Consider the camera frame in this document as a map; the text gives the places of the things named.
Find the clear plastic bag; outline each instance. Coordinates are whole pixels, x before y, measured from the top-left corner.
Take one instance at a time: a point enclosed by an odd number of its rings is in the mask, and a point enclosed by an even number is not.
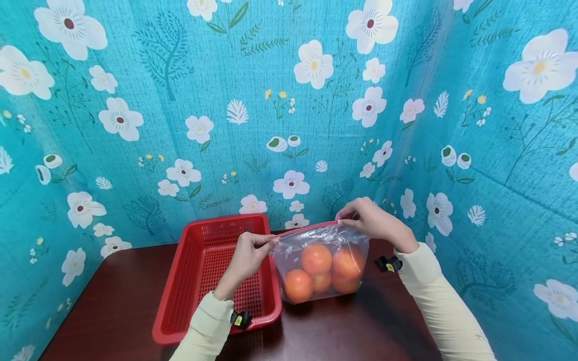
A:
[[[279,236],[272,251],[283,299],[292,304],[357,292],[369,238],[352,227],[325,222]]]

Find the tabletop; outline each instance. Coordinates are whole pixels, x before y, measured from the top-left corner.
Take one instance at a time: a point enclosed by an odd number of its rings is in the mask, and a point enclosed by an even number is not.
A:
[[[176,244],[117,252],[106,258],[40,361],[167,361],[176,345],[151,332]],[[369,261],[391,256],[372,240]],[[229,338],[218,361],[438,361],[413,298],[397,274],[368,261],[358,293],[283,304],[274,324]]]

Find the cream sleeve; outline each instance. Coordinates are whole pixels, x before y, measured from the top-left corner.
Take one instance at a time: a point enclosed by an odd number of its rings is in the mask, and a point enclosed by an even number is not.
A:
[[[495,361],[476,318],[442,274],[425,243],[410,254],[395,250],[403,262],[399,276],[419,307],[445,361]]]
[[[229,336],[232,314],[233,301],[219,301],[213,292],[207,293],[169,361],[214,361]]]

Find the person's left hand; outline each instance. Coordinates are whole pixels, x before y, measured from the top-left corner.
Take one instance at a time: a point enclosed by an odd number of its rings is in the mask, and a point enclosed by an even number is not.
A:
[[[214,291],[215,298],[230,299],[241,282],[257,272],[278,241],[276,235],[255,235],[249,232],[240,235],[231,263]]]

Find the teal curtain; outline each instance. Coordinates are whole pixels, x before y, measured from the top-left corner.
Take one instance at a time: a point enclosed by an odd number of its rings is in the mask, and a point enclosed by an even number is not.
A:
[[[572,1],[0,9],[1,359],[37,360],[118,251],[358,196],[436,252],[498,359],[576,355]]]

